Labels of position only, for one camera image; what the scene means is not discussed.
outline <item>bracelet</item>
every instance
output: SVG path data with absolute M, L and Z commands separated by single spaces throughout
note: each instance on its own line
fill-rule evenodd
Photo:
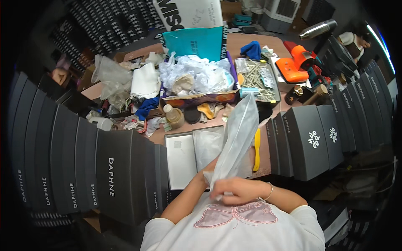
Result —
M 263 198 L 261 198 L 261 197 L 258 197 L 259 200 L 266 201 L 272 195 L 272 191 L 274 190 L 274 186 L 271 184 L 271 182 L 267 182 L 267 183 L 271 185 L 271 193 L 269 194 L 269 196 L 265 200 Z

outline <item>bottle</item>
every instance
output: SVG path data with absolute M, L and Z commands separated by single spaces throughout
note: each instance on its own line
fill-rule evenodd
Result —
M 293 105 L 295 101 L 297 101 L 303 95 L 303 88 L 301 86 L 296 85 L 292 88 L 285 96 L 285 102 L 288 105 Z
M 163 111 L 166 113 L 166 119 L 170 123 L 173 129 L 179 128 L 184 124 L 184 114 L 178 108 L 173 108 L 167 104 L 163 107 Z

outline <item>pink butterfly print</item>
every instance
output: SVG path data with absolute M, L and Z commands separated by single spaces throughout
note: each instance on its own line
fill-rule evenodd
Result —
M 201 219 L 194 223 L 197 228 L 212 228 L 225 225 L 237 219 L 236 227 L 240 222 L 250 225 L 252 223 L 275 223 L 278 218 L 272 213 L 271 207 L 264 202 L 250 202 L 242 206 L 225 206 L 221 204 L 208 205 Z

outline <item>yellow handle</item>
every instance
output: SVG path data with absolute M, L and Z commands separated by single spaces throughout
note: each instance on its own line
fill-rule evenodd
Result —
M 257 128 L 257 131 L 254 135 L 254 148 L 255 148 L 255 161 L 253 171 L 258 171 L 260 168 L 260 140 L 261 140 L 261 131 Z

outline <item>small jar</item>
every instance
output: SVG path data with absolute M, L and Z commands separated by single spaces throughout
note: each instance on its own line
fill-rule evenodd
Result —
M 296 85 L 292 88 L 285 96 L 285 102 L 288 105 L 293 105 L 295 101 L 297 101 L 303 95 L 303 88 L 301 86 Z

